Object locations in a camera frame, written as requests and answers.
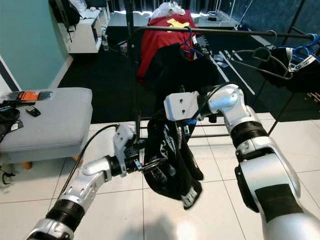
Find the white cabinet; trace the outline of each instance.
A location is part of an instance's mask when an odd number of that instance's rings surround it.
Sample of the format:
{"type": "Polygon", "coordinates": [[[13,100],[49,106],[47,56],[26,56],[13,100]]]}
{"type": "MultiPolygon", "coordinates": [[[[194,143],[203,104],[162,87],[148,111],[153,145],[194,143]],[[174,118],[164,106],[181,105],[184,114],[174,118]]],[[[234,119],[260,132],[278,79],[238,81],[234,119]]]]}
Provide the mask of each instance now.
{"type": "Polygon", "coordinates": [[[101,27],[107,27],[110,19],[109,8],[86,9],[80,14],[82,18],[76,26],[70,26],[70,34],[63,23],[58,23],[66,49],[70,54],[97,53],[102,42],[101,27]]]}

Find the white tile floor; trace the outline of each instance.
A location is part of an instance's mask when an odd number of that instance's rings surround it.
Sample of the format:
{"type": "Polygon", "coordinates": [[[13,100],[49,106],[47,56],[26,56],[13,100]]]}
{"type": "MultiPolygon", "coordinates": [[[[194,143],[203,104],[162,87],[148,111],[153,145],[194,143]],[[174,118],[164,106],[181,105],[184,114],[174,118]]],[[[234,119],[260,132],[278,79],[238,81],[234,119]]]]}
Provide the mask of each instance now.
{"type": "MultiPolygon", "coordinates": [[[[272,116],[258,116],[269,129],[272,116]]],[[[226,133],[224,127],[201,124],[194,135],[226,133]]],[[[105,125],[91,125],[89,137],[105,125]]],[[[106,130],[92,141],[85,162],[113,155],[113,133],[106,130]]],[[[301,202],[320,218],[320,121],[281,122],[271,136],[298,173],[301,202]]],[[[244,205],[237,186],[230,137],[193,138],[189,145],[204,174],[203,193],[194,207],[183,210],[180,201],[154,193],[140,173],[115,177],[99,189],[74,239],[262,240],[260,216],[244,205]]],[[[35,162],[29,171],[15,165],[14,183],[0,188],[0,239],[24,238],[54,205],[73,165],[69,158],[35,162]]]]}

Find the gray upholstery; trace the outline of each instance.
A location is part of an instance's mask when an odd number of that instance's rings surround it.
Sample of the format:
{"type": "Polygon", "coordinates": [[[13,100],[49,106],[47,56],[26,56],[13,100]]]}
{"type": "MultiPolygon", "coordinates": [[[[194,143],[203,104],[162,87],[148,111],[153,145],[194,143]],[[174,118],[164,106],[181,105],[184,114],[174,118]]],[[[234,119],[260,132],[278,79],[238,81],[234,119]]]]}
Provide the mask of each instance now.
{"type": "Polygon", "coordinates": [[[50,90],[53,98],[37,101],[38,117],[19,107],[24,127],[0,143],[3,164],[76,156],[87,141],[92,116],[92,91],[67,87],[50,90]]]}

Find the ottoman leg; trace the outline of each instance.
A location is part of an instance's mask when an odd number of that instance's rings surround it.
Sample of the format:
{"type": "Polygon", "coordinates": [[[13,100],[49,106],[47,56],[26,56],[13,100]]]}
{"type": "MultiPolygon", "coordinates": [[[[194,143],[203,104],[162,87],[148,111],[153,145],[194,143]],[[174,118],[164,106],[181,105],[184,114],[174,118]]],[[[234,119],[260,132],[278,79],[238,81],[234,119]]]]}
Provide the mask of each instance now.
{"type": "MultiPolygon", "coordinates": [[[[77,161],[78,160],[78,156],[73,156],[72,157],[75,161],[77,161]]],[[[84,159],[82,158],[81,160],[80,160],[80,164],[83,164],[84,163],[84,159]]]]}
{"type": "Polygon", "coordinates": [[[21,165],[24,169],[30,170],[32,168],[32,161],[21,162],[21,165]]]}

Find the phone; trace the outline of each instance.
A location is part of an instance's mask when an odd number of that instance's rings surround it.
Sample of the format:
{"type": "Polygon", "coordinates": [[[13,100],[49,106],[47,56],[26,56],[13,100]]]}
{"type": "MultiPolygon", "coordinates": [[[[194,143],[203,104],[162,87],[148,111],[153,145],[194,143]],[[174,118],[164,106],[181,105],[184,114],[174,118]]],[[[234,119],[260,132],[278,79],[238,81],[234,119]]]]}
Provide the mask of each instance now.
{"type": "Polygon", "coordinates": [[[39,115],[41,115],[41,112],[38,109],[36,109],[34,106],[27,106],[25,108],[25,111],[32,117],[38,117],[39,115]]]}

